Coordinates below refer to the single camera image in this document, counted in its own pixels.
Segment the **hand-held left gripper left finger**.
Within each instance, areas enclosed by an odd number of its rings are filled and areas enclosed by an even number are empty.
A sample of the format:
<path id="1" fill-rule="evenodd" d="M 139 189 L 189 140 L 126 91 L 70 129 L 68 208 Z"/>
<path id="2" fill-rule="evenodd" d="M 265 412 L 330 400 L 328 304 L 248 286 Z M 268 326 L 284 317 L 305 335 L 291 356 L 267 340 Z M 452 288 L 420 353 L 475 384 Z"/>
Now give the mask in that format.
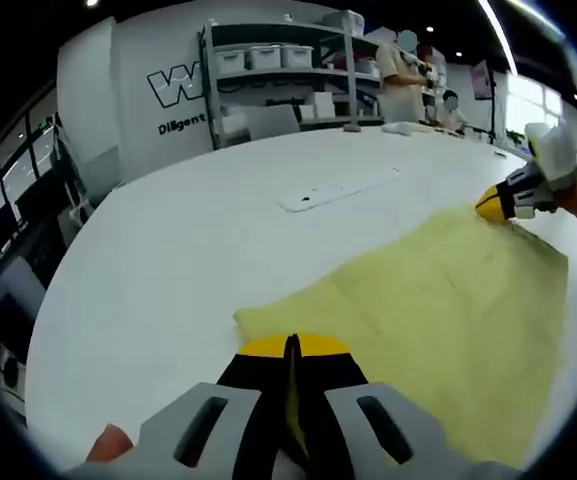
<path id="1" fill-rule="evenodd" d="M 147 419 L 134 447 L 112 460 L 87 460 L 66 478 L 271 478 L 285 430 L 283 342 L 241 348 L 217 382 L 196 384 Z"/>

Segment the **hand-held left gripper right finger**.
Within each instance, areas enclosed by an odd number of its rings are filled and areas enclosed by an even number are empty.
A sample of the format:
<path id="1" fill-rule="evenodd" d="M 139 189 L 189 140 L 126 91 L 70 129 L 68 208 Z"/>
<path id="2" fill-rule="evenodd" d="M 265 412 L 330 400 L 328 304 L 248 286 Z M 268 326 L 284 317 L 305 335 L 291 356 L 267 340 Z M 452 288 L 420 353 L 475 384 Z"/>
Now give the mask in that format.
<path id="1" fill-rule="evenodd" d="M 477 462 L 448 444 L 431 414 L 394 387 L 367 380 L 349 348 L 297 334 L 298 421 L 312 479 L 516 479 L 517 469 Z"/>

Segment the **person's left hand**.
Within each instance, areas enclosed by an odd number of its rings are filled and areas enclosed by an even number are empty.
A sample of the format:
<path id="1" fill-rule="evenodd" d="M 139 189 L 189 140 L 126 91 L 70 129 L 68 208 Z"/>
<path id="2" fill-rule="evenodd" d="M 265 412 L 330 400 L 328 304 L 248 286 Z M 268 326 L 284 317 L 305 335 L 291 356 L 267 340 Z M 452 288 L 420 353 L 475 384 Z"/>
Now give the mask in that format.
<path id="1" fill-rule="evenodd" d="M 89 451 L 87 462 L 110 462 L 134 447 L 129 436 L 118 426 L 108 423 Z"/>

